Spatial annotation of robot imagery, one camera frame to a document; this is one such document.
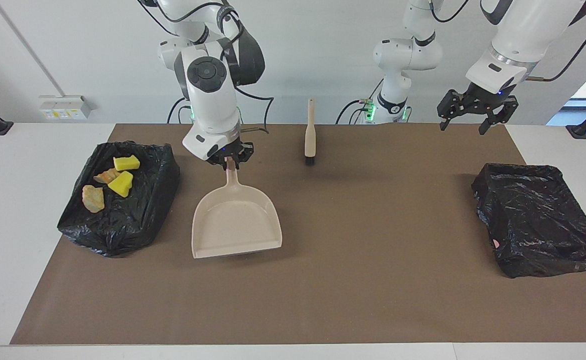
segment brush handle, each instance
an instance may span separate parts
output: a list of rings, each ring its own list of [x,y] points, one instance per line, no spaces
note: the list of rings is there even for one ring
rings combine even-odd
[[[306,141],[304,141],[304,155],[314,158],[316,153],[315,138],[315,99],[308,100],[308,125],[306,126]]]

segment yellow sponge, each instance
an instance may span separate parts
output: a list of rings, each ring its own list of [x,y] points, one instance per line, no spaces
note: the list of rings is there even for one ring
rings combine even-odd
[[[128,191],[133,187],[133,174],[123,171],[115,180],[108,183],[108,187],[122,198],[126,198]]]
[[[117,171],[139,169],[139,160],[135,157],[135,155],[131,155],[125,158],[113,157],[113,163],[115,164],[115,170]]]

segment beige dustpan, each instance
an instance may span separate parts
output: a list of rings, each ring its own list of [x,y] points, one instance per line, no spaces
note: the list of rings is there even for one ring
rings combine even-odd
[[[239,183],[233,159],[226,163],[226,186],[204,196],[195,209],[193,258],[281,248],[275,205],[262,191]]]

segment black garbage bag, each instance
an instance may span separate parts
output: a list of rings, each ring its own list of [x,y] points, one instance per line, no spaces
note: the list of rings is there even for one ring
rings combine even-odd
[[[112,169],[113,157],[135,155],[140,168],[130,170],[133,187],[122,198],[93,176]],[[150,245],[171,209],[179,184],[179,166],[170,145],[137,145],[132,141],[103,143],[86,162],[58,230],[79,246],[112,257]],[[82,187],[104,187],[104,210],[92,214],[82,203]]]
[[[473,190],[507,276],[586,271],[586,215],[559,169],[486,164]]]

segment cable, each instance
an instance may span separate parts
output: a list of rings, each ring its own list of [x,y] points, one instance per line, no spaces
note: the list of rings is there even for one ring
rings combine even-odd
[[[435,5],[433,5],[433,0],[428,0],[428,6],[430,7],[430,12],[433,13],[433,18],[435,18],[435,20],[437,20],[440,23],[448,23],[449,21],[453,20],[454,18],[457,18],[457,15],[459,15],[459,13],[462,12],[464,7],[466,7],[466,4],[468,4],[468,1],[469,0],[466,0],[464,2],[464,4],[462,4],[462,7],[460,7],[459,10],[457,10],[457,12],[453,16],[447,18],[446,20],[438,18],[437,14],[435,13]]]
[[[355,116],[355,114],[357,114],[357,112],[363,112],[364,110],[362,109],[355,109],[355,111],[353,111],[353,113],[350,115],[350,119],[348,120],[348,125],[352,124],[353,122],[353,117]]]
[[[224,59],[224,53],[226,52],[226,48],[230,48],[231,46],[233,46],[233,43],[235,43],[236,41],[238,41],[238,39],[240,38],[240,36],[242,36],[244,34],[244,24],[242,23],[242,21],[240,21],[240,19],[235,18],[235,16],[233,16],[233,14],[236,14],[236,16],[239,16],[239,14],[233,10],[233,12],[231,12],[230,16],[233,19],[233,21],[235,21],[235,26],[237,27],[237,35],[235,35],[235,37],[233,37],[233,39],[231,39],[231,42],[224,48],[222,48],[222,53],[219,55],[219,61],[222,61]],[[222,34],[224,33],[224,23],[222,22],[222,27],[220,28],[220,30],[222,30]]]
[[[384,82],[384,78],[382,78],[381,80],[379,80],[379,82],[377,83],[377,86],[375,87],[375,89],[373,90],[373,92],[371,92],[371,95],[368,96],[368,100],[372,100],[373,99],[373,95],[375,95],[375,92],[377,91],[377,89],[379,89],[379,87],[382,85],[382,82]],[[361,108],[362,112],[359,113],[359,115],[357,116],[357,119],[355,119],[355,123],[357,123],[359,121],[359,116],[364,112],[364,110],[366,110],[366,104],[364,104]]]
[[[579,47],[579,50],[577,50],[577,52],[575,52],[575,55],[573,55],[571,61],[569,61],[569,63],[566,65],[566,67],[562,71],[560,71],[560,73],[558,73],[555,77],[552,77],[550,79],[546,79],[544,77],[539,77],[539,76],[529,76],[528,79],[526,79],[526,81],[527,82],[543,82],[543,83],[554,82],[555,80],[557,80],[560,77],[562,77],[562,75],[564,75],[564,73],[566,73],[566,71],[572,66],[572,64],[574,63],[575,59],[577,59],[577,57],[579,56],[579,54],[581,54],[581,51],[585,47],[586,47],[586,39],[584,40],[584,42]]]
[[[240,107],[237,107],[237,111],[240,113],[240,124],[244,125],[244,116],[242,116],[242,110]]]
[[[341,119],[341,116],[346,112],[346,110],[349,107],[352,107],[352,105],[358,104],[359,100],[353,100],[351,102],[349,102],[346,106],[344,106],[344,108],[341,110],[341,112],[339,113],[339,116],[337,116],[337,121],[335,121],[335,125],[339,124],[339,119]]]
[[[249,93],[247,93],[246,91],[243,91],[240,88],[235,88],[240,94],[242,94],[243,96],[247,96],[248,98],[253,98],[255,100],[262,100],[262,101],[268,101],[268,105],[266,106],[266,111],[264,111],[264,128],[262,127],[251,127],[249,129],[244,129],[242,130],[243,133],[250,133],[250,132],[265,132],[267,134],[270,134],[270,132],[268,132],[268,127],[267,127],[267,119],[268,119],[268,110],[270,110],[270,106],[273,105],[273,101],[275,101],[274,97],[260,97],[260,96],[255,96],[255,95],[251,95]]]
[[[177,105],[179,103],[181,103],[182,101],[186,100],[185,98],[181,98],[180,100],[177,100],[174,104],[173,107],[171,107],[171,111],[169,112],[169,117],[166,119],[166,123],[170,124],[171,123],[171,116],[172,116],[172,112],[175,111],[175,108],[177,107]]]
[[[162,25],[162,23],[160,23],[159,20],[157,20],[157,18],[155,16],[153,16],[153,14],[151,14],[150,11],[148,11],[148,9],[146,8],[146,6],[144,6],[144,4],[142,4],[142,0],[137,0],[137,2],[140,4],[140,6],[142,6],[142,9],[144,9],[144,11],[151,16],[151,18],[153,18],[153,20],[155,20],[155,22],[163,29],[165,30],[168,34],[171,34],[174,37],[177,37],[179,35],[174,34],[173,32],[170,32],[167,28],[164,27],[164,25]]]
[[[177,121],[180,124],[181,124],[181,111],[184,110],[184,109],[190,109],[190,106],[189,105],[186,105],[186,106],[180,107],[179,110],[177,111]]]
[[[190,10],[187,14],[185,14],[184,16],[182,16],[181,18],[169,18],[169,16],[164,12],[164,9],[162,9],[162,7],[158,4],[157,7],[158,9],[160,9],[160,12],[162,12],[162,15],[166,18],[166,20],[170,21],[171,23],[179,23],[180,21],[183,21],[185,18],[188,18],[189,16],[191,16],[192,14],[198,12],[201,9],[204,9],[206,7],[223,7],[224,4],[220,4],[219,2],[205,2],[202,5],[199,5],[198,7],[195,7],[195,9]]]
[[[406,111],[408,109],[411,109],[411,112],[409,112],[409,117],[406,118],[406,123],[409,123],[411,121],[411,116],[412,116],[412,107],[411,106],[406,107],[406,110],[404,110],[404,114],[406,114]]]

